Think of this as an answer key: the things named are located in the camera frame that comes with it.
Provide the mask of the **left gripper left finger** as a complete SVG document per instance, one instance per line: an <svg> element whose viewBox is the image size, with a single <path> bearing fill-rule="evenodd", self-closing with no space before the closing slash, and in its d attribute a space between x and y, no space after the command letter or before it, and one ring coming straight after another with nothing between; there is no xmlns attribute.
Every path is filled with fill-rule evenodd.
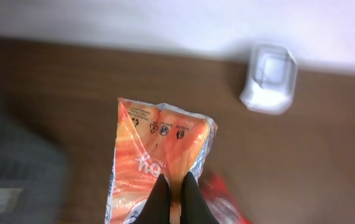
<svg viewBox="0 0 355 224"><path fill-rule="evenodd" d="M133 224L169 224L171 191L163 174L156 183L137 219Z"/></svg>

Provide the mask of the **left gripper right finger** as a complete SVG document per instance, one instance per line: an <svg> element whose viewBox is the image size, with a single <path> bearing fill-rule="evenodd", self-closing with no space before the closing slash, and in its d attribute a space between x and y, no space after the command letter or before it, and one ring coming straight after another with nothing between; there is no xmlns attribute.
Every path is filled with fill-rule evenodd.
<svg viewBox="0 0 355 224"><path fill-rule="evenodd" d="M181 184L180 224L219 224L191 172L186 174Z"/></svg>

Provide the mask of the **red Hacks candy bag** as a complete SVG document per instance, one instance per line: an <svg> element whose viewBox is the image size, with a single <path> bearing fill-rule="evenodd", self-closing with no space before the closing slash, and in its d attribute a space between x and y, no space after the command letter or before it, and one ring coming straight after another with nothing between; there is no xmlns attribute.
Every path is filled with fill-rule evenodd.
<svg viewBox="0 0 355 224"><path fill-rule="evenodd" d="M251 224L238 208L223 178L207 171L199 179L199 188L209 210L220 224Z"/></svg>

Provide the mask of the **orange tissue pack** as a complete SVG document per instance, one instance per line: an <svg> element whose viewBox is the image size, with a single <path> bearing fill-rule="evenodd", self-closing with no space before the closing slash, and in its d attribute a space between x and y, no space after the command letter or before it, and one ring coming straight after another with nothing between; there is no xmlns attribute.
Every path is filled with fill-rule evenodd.
<svg viewBox="0 0 355 224"><path fill-rule="evenodd" d="M105 223L133 223L159 175L171 188L169 221L179 223L181 183L188 172L201 176L216 131L206 115L119 98Z"/></svg>

